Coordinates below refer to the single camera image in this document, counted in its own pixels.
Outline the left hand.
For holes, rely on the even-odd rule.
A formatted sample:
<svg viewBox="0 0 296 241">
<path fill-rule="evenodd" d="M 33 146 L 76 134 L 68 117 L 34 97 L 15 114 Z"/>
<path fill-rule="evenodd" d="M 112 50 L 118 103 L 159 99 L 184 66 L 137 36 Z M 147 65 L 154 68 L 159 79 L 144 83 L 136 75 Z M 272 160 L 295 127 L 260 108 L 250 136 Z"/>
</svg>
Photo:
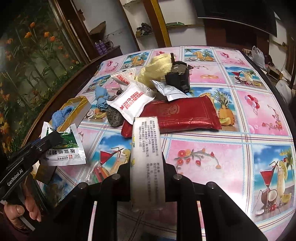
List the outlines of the left hand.
<svg viewBox="0 0 296 241">
<path fill-rule="evenodd" d="M 25 228 L 25 224 L 20 220 L 20 217 L 23 216 L 25 211 L 29 212 L 29 216 L 32 220 L 41 222 L 42 217 L 41 212 L 26 185 L 22 183 L 21 187 L 23 196 L 25 198 L 24 205 L 22 206 L 5 202 L 4 214 L 7 216 L 8 220 L 14 227 L 22 230 Z"/>
</svg>

